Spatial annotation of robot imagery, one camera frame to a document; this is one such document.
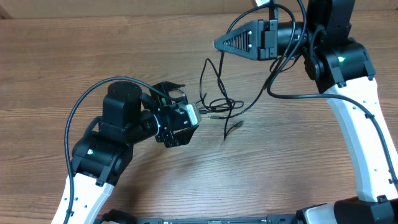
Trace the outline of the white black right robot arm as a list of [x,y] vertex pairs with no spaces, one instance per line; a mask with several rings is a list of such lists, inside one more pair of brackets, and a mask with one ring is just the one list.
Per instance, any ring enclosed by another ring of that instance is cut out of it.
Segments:
[[300,22],[280,22],[282,6],[276,1],[257,8],[267,8],[269,19],[230,25],[214,47],[250,60],[273,60],[265,91],[290,59],[303,57],[317,86],[315,97],[326,99],[338,120],[356,180],[355,197],[302,208],[285,222],[396,223],[397,151],[379,105],[371,58],[349,36],[354,2],[309,1],[300,5]]

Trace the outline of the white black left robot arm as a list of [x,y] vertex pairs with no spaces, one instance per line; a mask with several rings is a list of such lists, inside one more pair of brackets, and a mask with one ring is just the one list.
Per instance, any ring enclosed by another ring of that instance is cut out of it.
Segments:
[[[92,120],[83,137],[69,148],[73,116],[83,100],[107,83],[102,114]],[[138,223],[126,212],[112,209],[98,214],[121,174],[132,161],[134,146],[155,138],[167,148],[187,145],[201,117],[186,95],[173,98],[181,85],[149,85],[129,77],[102,80],[84,92],[67,119],[64,135],[68,176],[53,223]]]

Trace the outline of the black USB cable metal plug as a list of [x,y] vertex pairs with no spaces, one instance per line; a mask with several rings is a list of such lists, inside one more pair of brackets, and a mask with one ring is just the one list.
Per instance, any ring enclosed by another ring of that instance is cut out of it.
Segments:
[[211,101],[209,104],[205,103],[206,94],[202,93],[202,81],[204,76],[204,71],[202,71],[199,82],[199,95],[200,95],[200,103],[203,105],[203,107],[200,108],[199,110],[200,114],[212,113],[212,115],[210,116],[211,119],[224,119],[227,121],[230,118],[234,118],[245,113],[247,110],[249,110],[251,107],[253,107],[256,104],[258,99],[261,97],[263,91],[272,85],[274,78],[276,78],[276,76],[279,73],[285,71],[284,67],[287,64],[287,62],[292,57],[296,58],[300,57],[300,54],[297,54],[296,51],[298,51],[298,48],[303,43],[303,38],[306,37],[307,16],[305,8],[303,7],[303,2],[299,1],[298,4],[301,7],[301,11],[303,13],[303,22],[297,22],[295,20],[293,12],[287,7],[277,3],[277,1],[270,1],[269,4],[265,4],[260,7],[256,6],[242,13],[231,23],[225,34],[231,32],[232,30],[235,30],[234,26],[236,25],[236,23],[238,23],[246,15],[264,8],[268,8],[269,10],[268,21],[274,19],[278,20],[277,57],[275,59],[272,59],[274,62],[270,67],[271,74],[265,80],[259,94],[256,96],[254,101],[244,110],[236,114],[232,114],[233,110],[240,109],[241,107],[243,107],[244,102],[230,98],[221,80],[223,60],[226,52],[220,51],[221,55],[220,55],[220,63],[218,68],[215,67],[211,59],[207,58],[205,60],[204,67],[210,64],[211,67],[213,68],[213,71],[217,77],[217,85],[223,96],[221,98]]

